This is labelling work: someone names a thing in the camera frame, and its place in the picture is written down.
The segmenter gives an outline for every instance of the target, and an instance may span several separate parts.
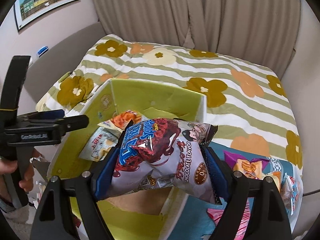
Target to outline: blue gripper pad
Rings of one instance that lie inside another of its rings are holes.
[[[54,120],[64,117],[64,111],[62,109],[53,110],[53,111],[43,111],[40,112],[37,118],[41,120]]]
[[[112,175],[118,159],[119,148],[115,148],[115,150],[109,154],[111,155],[106,157],[107,160],[103,160],[103,162],[106,161],[105,166],[96,180],[94,196],[97,200],[104,200],[107,198],[107,191],[111,184]]]
[[[213,189],[215,190],[218,197],[222,197],[225,201],[230,198],[228,189],[228,181],[221,170],[222,162],[219,157],[215,154],[212,148],[203,147],[202,152],[204,153],[204,160],[208,168],[210,181]]]

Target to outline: yellow band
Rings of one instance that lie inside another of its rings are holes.
[[[17,110],[17,108],[16,109],[3,109],[3,108],[0,108],[0,111],[16,111]]]

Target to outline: black gripper frame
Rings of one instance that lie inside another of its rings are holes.
[[[16,209],[29,203],[27,194],[19,186],[19,181],[23,179],[30,165],[34,146],[59,144],[66,132],[85,128],[89,124],[87,116],[64,117],[63,110],[17,116],[20,92],[30,58],[12,58],[0,100],[0,156],[10,161],[18,161],[16,171],[4,175],[8,193]]]
[[[133,124],[129,122],[126,129]],[[38,206],[30,240],[79,240],[72,219],[70,197],[76,197],[82,222],[89,240],[114,240],[97,206],[94,196],[96,181],[114,151],[122,144],[125,131],[103,161],[99,161],[89,176],[61,180],[51,177]]]
[[[249,179],[233,172],[208,148],[231,190],[227,206],[209,240],[234,240],[248,197],[254,197],[251,215],[243,240],[292,240],[288,215],[279,190],[271,177]]]

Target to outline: floral bedspread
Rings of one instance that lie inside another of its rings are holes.
[[[286,93],[269,68],[208,51],[101,38],[79,66],[60,78],[36,109],[79,114],[109,78],[161,82],[207,96],[213,141],[241,151],[288,160],[302,172],[302,150]]]

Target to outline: beige curtain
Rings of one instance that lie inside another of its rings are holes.
[[[93,0],[107,33],[209,50],[282,77],[294,52],[300,0]]]

